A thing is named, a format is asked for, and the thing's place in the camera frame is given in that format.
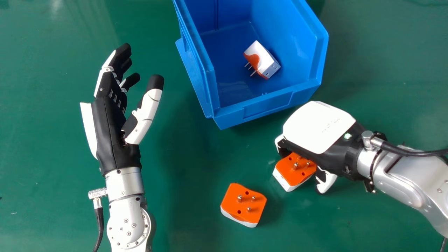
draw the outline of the black cable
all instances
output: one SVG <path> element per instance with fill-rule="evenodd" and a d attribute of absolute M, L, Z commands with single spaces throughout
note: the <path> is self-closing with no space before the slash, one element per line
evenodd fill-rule
<path fill-rule="evenodd" d="M 381 144 L 380 149 L 395 153 L 400 156 L 419 156 L 419 157 L 426 157 L 426 156 L 444 156 L 448 154 L 448 149 L 443 150 L 437 150 L 437 151 L 427 151 L 427 152 L 416 152 L 416 151 L 409 151 L 404 150 L 400 147 L 397 147 L 389 142 L 384 141 Z"/>
<path fill-rule="evenodd" d="M 443 241 L 442 241 L 442 246 L 440 246 L 440 252 L 444 252 L 445 251 L 445 245 L 447 244 L 447 238 L 444 237 Z"/>
<path fill-rule="evenodd" d="M 103 214 L 103 208 L 97 208 L 95 209 L 95 215 L 96 215 L 96 224 L 98 225 L 98 238 L 96 239 L 95 247 L 93 248 L 93 252 L 97 252 L 99 245 L 101 244 L 101 241 L 103 240 L 103 233 L 104 233 L 104 214 Z"/>

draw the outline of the orange and white plug adapter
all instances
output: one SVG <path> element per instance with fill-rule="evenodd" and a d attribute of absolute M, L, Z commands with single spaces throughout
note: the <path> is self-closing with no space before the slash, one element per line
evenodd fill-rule
<path fill-rule="evenodd" d="M 316 169 L 317 165 L 312 161 L 291 153 L 278 161 L 272 175 L 285 191 L 292 191 L 311 178 Z"/>
<path fill-rule="evenodd" d="M 266 202 L 263 194 L 231 183 L 221 202 L 221 213 L 247 227 L 256 227 Z"/>
<path fill-rule="evenodd" d="M 251 77 L 258 73 L 258 75 L 267 80 L 280 69 L 279 62 L 258 40 L 244 51 L 244 57 L 248 61 L 245 67 L 250 65 L 249 69 L 254 68 L 254 72 L 250 75 Z"/>

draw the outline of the silver robotic forearm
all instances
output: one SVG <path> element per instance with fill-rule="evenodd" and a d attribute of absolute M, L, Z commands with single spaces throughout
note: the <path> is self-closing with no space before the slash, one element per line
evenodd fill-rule
<path fill-rule="evenodd" d="M 381 151 L 381 142 L 372 138 L 371 147 L 360 152 L 358 172 L 376 189 L 421 212 L 436 231 L 448 237 L 448 165 L 437 156 L 400 156 Z"/>
<path fill-rule="evenodd" d="M 151 251 L 156 226 L 154 217 L 146 210 L 140 168 L 111 171 L 105 178 L 106 187 L 90 191 L 89 197 L 108 196 L 110 218 L 106 232 L 112 252 Z"/>

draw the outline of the blue plastic bin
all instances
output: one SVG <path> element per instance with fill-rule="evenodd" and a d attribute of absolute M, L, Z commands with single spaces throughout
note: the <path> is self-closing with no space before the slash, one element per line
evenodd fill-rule
<path fill-rule="evenodd" d="M 305 0 L 173 0 L 177 49 L 202 110 L 220 129 L 307 102 L 322 81 L 328 33 Z M 258 40 L 281 68 L 250 77 Z"/>

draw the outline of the bin bottom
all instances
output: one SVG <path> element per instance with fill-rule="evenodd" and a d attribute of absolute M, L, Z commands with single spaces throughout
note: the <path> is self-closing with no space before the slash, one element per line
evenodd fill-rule
<path fill-rule="evenodd" d="M 284 88 L 277 84 L 281 70 L 265 80 L 257 74 L 250 77 L 253 69 L 244 67 L 243 52 L 255 40 L 263 43 L 250 22 L 202 33 L 201 39 L 215 69 L 221 107 Z"/>

